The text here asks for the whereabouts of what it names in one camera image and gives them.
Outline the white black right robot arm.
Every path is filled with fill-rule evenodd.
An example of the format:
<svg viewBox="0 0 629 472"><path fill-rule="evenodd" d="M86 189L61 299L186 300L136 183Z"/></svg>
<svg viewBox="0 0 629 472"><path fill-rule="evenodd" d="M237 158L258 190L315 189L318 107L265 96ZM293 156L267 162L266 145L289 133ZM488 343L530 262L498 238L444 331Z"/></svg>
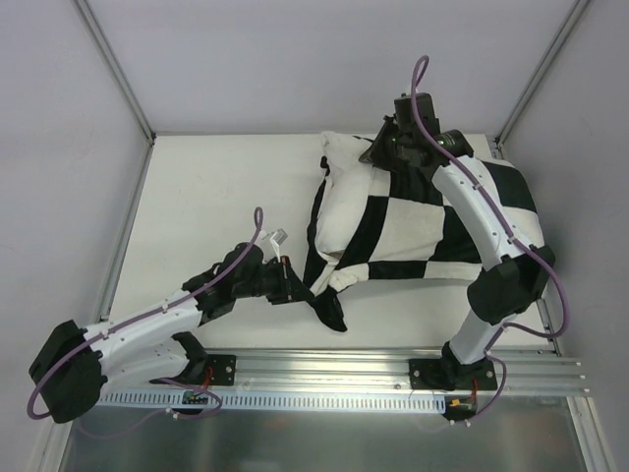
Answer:
<svg viewBox="0 0 629 472"><path fill-rule="evenodd" d="M371 195L341 259L366 264L375 279L426 275L437 263L479 263L467 290L471 311L440 358L420 369L436 388L464 387L517 315L540 299L554 254L508 219L508 207L534 213L525 181L511 167L474 158L463 135L438 121L385 117L360 160L388 175L389 194Z"/></svg>

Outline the black white checkered pillowcase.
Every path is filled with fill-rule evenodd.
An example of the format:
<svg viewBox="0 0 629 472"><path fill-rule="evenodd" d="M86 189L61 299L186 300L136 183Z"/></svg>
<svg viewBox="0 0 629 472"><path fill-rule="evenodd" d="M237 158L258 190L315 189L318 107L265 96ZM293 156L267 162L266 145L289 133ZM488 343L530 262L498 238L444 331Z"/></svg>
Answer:
<svg viewBox="0 0 629 472"><path fill-rule="evenodd" d="M307 229L308 254L303 281L314 294L309 303L328 328L344 332L340 292L368 280L452 279L472 282L481 272L479 252L453 206L422 173L390 172L372 166L367 205L337 265L315 249L323 180L316 191Z"/></svg>

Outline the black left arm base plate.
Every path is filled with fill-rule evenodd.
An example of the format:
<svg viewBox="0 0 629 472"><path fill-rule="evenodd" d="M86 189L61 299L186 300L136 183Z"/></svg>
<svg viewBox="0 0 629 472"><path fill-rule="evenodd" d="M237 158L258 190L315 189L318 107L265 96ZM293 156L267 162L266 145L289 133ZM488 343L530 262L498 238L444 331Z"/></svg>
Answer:
<svg viewBox="0 0 629 472"><path fill-rule="evenodd" d="M160 355L156 358L156 376L150 384L166 384L170 379L178 384L194 386L233 386L236 374L235 355L207 354L190 360L186 355Z"/></svg>

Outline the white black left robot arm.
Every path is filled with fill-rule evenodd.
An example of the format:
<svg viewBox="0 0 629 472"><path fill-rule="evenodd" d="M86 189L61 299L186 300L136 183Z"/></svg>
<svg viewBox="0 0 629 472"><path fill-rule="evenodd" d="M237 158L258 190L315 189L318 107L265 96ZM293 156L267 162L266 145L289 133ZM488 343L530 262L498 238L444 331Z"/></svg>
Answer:
<svg viewBox="0 0 629 472"><path fill-rule="evenodd" d="M128 386L198 383L207 354L194 329L229 314L239 299L284 305L313 296L289 257L267 258L259 246L241 243L143 313L84 327L73 320L55 326L29 367L35 388L28 415L64 424Z"/></svg>

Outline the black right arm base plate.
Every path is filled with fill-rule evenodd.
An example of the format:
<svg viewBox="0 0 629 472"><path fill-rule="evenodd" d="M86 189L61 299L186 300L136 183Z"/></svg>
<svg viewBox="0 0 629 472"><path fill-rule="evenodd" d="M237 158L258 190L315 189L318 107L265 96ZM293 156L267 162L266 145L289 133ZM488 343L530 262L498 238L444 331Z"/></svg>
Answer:
<svg viewBox="0 0 629 472"><path fill-rule="evenodd" d="M496 391L498 387L494 365L489 359L459 365L445 358L417 358L410 359L408 364L411 389Z"/></svg>

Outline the white pillow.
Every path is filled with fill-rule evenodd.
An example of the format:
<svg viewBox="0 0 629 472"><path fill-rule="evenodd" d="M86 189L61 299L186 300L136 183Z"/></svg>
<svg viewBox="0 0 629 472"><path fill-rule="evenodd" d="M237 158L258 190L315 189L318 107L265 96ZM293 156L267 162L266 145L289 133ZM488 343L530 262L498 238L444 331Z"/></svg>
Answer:
<svg viewBox="0 0 629 472"><path fill-rule="evenodd" d="M360 156L372 142L331 131L320 134L329 167L323 196L315 217L314 246L327 263L336 266L363 217L372 183L373 168Z"/></svg>

